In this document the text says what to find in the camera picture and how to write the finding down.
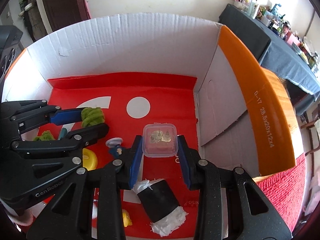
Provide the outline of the teal plastic clothes clip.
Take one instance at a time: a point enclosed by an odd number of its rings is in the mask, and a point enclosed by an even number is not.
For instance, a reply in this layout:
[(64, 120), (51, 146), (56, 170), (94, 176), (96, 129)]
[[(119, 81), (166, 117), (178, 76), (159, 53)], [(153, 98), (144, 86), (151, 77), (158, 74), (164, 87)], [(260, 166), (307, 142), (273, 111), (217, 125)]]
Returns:
[(58, 136), (58, 140), (61, 140), (66, 137), (68, 130), (65, 127), (62, 127)]

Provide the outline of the green yarn ball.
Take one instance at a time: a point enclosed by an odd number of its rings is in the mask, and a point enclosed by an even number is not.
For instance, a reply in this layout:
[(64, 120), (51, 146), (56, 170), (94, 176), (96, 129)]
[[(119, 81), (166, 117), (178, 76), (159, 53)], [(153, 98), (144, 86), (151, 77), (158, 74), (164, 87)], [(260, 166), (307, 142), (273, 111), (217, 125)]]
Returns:
[(81, 111), (81, 127), (89, 127), (105, 122), (105, 116), (100, 107), (86, 107)]
[(54, 136), (50, 131), (44, 131), (40, 136), (36, 136), (33, 141), (53, 141)]

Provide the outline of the yellow round lid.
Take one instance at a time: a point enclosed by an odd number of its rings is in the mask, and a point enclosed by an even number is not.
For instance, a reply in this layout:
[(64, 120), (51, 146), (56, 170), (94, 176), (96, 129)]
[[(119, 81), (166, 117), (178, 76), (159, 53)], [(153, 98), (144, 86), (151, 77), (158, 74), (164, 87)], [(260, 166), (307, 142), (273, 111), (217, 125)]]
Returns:
[(95, 170), (98, 165), (96, 154), (87, 148), (82, 149), (82, 165), (88, 171)]

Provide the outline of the dark small doll figurine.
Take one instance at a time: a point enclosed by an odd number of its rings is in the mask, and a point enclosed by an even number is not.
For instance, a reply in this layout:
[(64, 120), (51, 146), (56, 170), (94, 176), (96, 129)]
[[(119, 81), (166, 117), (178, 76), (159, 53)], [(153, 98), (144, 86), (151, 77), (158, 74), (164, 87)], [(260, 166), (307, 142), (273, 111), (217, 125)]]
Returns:
[(115, 158), (119, 159), (119, 157), (124, 152), (125, 148), (121, 146), (123, 143), (122, 138), (111, 138), (106, 141), (106, 146), (108, 147), (108, 152)]

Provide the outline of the black white fuzzy roll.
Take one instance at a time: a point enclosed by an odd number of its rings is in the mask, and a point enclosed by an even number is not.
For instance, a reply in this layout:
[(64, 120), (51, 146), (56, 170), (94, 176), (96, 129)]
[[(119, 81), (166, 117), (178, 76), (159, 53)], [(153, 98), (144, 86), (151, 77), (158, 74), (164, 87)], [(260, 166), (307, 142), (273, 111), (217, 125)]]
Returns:
[(133, 191), (151, 220), (152, 232), (160, 237), (167, 237), (185, 223), (188, 213), (165, 179), (139, 181)]

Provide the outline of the clear small plastic box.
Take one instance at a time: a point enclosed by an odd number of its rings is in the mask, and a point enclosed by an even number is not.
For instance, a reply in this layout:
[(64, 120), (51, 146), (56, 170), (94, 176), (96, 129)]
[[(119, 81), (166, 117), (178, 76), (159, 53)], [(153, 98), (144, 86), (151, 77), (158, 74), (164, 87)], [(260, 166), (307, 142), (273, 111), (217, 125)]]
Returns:
[(177, 129), (173, 124), (148, 124), (143, 129), (142, 151), (149, 158), (173, 157), (178, 153)]

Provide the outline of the pink yellow doll figurine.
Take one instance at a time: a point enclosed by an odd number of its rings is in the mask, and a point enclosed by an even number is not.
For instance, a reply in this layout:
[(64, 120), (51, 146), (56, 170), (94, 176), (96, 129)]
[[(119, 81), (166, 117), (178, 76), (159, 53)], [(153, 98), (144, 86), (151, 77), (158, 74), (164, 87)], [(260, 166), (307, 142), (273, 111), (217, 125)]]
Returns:
[(124, 227), (126, 228), (128, 226), (131, 226), (132, 225), (132, 220), (130, 218), (129, 213), (125, 209), (122, 209), (122, 215), (123, 215)]

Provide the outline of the white fluffy plush toy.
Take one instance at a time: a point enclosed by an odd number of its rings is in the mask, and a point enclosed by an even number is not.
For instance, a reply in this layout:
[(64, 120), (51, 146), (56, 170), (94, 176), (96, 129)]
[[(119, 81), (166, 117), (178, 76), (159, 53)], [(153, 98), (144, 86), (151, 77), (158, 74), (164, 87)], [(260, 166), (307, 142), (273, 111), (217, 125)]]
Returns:
[(45, 202), (40, 202), (24, 211), (19, 215), (14, 209), (9, 207), (2, 201), (2, 204), (5, 208), (5, 213), (8, 215), (10, 220), (21, 226), (30, 226), (33, 223), (34, 218), (37, 218), (38, 215), (42, 212), (42, 210), (46, 207)]

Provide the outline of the red knitted table cloth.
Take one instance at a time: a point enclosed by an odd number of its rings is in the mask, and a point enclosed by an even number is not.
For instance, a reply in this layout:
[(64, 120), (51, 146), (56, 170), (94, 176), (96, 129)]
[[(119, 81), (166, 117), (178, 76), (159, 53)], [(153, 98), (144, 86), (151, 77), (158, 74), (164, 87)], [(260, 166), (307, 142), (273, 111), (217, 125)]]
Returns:
[(305, 155), (302, 154), (296, 159), (296, 166), (293, 168), (253, 179), (291, 231), (294, 230), (302, 209), (305, 177)]

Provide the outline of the orange cardboard box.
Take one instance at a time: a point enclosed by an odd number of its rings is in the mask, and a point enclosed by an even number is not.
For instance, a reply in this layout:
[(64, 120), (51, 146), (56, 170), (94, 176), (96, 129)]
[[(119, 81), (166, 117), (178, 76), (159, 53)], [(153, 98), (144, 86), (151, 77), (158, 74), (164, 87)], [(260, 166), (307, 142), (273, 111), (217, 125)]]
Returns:
[[(253, 180), (295, 166), (289, 125), (265, 71), (227, 26), (171, 14), (115, 15), (53, 32), (19, 57), (8, 45), (1, 102), (22, 100), (46, 100), (63, 110), (100, 107), (109, 126), (106, 137), (84, 147), (96, 154), (97, 168), (84, 168), (82, 155), (72, 158), (75, 169), (48, 188), (42, 200), (48, 203), (27, 239), (97, 239), (101, 171), (115, 159), (106, 141), (119, 137), (130, 148), (154, 123), (173, 124), (202, 159), (229, 171), (221, 187), (221, 239), (292, 238)], [(58, 140), (62, 127), (70, 132), (81, 123), (45, 124), (22, 139), (50, 131)], [(137, 182), (155, 179), (167, 181), (188, 213), (165, 238), (194, 238), (200, 191), (184, 183), (178, 153), (142, 155)], [(133, 188), (121, 190), (121, 208), (132, 220), (125, 239), (161, 238)]]

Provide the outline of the person in doorway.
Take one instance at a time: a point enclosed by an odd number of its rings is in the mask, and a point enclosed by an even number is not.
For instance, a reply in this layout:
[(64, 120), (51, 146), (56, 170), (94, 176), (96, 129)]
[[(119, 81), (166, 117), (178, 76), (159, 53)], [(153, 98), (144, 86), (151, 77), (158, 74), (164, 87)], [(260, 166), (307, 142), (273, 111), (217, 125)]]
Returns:
[(23, 10), (20, 16), (23, 17), (24, 25), (32, 41), (36, 42), (48, 34), (37, 6), (37, 1), (23, 0), (22, 5)]

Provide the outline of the dark brown door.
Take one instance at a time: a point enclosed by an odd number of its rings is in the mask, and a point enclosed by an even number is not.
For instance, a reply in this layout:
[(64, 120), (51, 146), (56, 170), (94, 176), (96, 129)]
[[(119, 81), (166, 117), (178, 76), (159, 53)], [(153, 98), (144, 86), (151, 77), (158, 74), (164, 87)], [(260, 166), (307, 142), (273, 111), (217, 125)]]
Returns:
[(52, 31), (91, 19), (86, 0), (42, 0)]

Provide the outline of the blue covered side table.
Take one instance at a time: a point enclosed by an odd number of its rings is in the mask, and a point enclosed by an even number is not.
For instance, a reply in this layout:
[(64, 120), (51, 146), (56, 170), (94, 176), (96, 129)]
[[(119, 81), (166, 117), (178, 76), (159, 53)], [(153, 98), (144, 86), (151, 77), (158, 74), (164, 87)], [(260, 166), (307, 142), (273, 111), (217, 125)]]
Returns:
[(309, 66), (268, 27), (231, 4), (221, 12), (219, 23), (231, 29), (263, 68), (286, 80), (297, 115), (302, 115), (318, 100), (319, 81)]

